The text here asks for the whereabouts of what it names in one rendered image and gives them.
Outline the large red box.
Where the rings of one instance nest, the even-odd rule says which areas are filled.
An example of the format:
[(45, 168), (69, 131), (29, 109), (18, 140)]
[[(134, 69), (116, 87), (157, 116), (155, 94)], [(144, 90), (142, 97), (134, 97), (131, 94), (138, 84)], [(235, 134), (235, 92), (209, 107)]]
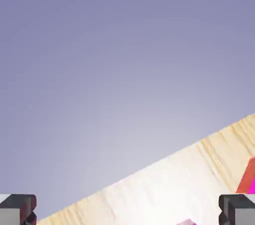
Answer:
[(247, 194), (254, 177), (255, 177), (255, 157), (249, 160), (246, 170), (236, 190), (236, 193)]

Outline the small pink cube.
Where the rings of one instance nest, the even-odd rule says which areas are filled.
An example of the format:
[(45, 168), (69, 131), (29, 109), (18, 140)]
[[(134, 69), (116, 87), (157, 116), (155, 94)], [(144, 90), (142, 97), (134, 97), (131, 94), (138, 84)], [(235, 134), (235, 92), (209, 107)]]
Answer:
[(177, 223), (176, 225), (197, 225), (197, 224), (191, 219), (186, 219), (180, 223)]

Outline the small magenta cube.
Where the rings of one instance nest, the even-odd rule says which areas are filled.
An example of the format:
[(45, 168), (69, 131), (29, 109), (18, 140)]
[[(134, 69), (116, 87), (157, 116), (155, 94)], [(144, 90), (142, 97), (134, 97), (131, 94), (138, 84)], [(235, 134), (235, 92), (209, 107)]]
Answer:
[(248, 194), (255, 194), (255, 177), (253, 178), (250, 188), (248, 190)]

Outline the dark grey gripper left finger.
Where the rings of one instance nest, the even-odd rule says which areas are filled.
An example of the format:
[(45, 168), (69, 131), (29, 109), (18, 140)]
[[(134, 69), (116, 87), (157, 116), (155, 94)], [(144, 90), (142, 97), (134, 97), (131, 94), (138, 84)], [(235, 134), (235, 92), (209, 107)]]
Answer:
[(34, 194), (0, 194), (0, 225), (36, 225)]

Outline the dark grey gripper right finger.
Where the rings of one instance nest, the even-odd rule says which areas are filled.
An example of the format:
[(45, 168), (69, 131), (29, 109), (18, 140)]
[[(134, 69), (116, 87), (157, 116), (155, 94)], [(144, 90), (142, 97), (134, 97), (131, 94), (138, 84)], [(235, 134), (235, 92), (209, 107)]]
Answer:
[(255, 194), (219, 196), (219, 225), (255, 225)]

